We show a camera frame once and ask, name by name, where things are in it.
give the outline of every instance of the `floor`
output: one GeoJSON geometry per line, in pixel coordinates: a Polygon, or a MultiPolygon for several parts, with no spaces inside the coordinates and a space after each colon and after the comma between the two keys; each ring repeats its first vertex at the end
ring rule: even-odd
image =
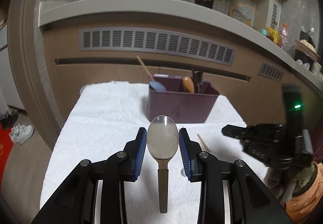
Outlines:
{"type": "MultiPolygon", "coordinates": [[[[17,123],[29,125],[31,121],[26,114],[20,113],[17,123]]],[[[25,143],[12,147],[4,169],[1,192],[22,224],[30,224],[39,211],[40,194],[51,154],[36,129],[25,143]]]]}

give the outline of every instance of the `red rug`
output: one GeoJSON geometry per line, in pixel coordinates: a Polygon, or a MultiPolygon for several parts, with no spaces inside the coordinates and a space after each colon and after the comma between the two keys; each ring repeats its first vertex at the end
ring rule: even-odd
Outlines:
{"type": "Polygon", "coordinates": [[[2,130],[0,125],[0,189],[5,164],[8,160],[12,146],[14,145],[9,137],[11,129],[2,130]]]}

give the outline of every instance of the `white cloth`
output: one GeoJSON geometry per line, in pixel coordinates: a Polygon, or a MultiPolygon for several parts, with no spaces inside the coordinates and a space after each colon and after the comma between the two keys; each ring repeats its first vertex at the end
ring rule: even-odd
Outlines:
{"type": "MultiPolygon", "coordinates": [[[[116,82],[84,88],[54,147],[43,183],[40,208],[82,159],[105,160],[122,150],[127,141],[134,140],[139,127],[148,130],[147,100],[147,84],[116,82]]],[[[197,137],[200,134],[218,159],[228,162],[242,159],[264,179],[267,168],[243,153],[239,140],[222,135],[221,129],[227,124],[246,126],[227,98],[219,96],[204,124],[177,124],[177,127],[185,127],[190,139],[196,142],[200,142],[197,137]]],[[[190,183],[182,176],[179,148],[168,164],[167,214],[159,213],[157,169],[157,162],[146,148],[138,180],[125,182],[128,223],[197,223],[201,184],[190,183]]],[[[100,222],[100,196],[99,186],[96,223],[100,222]]]]}

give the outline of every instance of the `purple container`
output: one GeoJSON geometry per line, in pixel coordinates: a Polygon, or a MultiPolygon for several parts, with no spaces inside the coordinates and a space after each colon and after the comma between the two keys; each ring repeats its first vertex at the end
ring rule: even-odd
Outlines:
{"type": "Polygon", "coordinates": [[[167,92],[149,87],[148,119],[151,122],[159,115],[169,116],[175,123],[204,123],[219,96],[210,82],[204,80],[201,93],[186,93],[181,85],[182,77],[154,75],[167,92]]]}

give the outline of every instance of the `orange sleeve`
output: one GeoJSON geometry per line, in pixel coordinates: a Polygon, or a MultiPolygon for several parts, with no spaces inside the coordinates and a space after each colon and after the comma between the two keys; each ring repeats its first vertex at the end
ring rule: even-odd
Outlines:
{"type": "Polygon", "coordinates": [[[318,173],[311,188],[286,203],[286,212],[295,224],[303,224],[323,195],[323,165],[317,165],[318,173]]]}

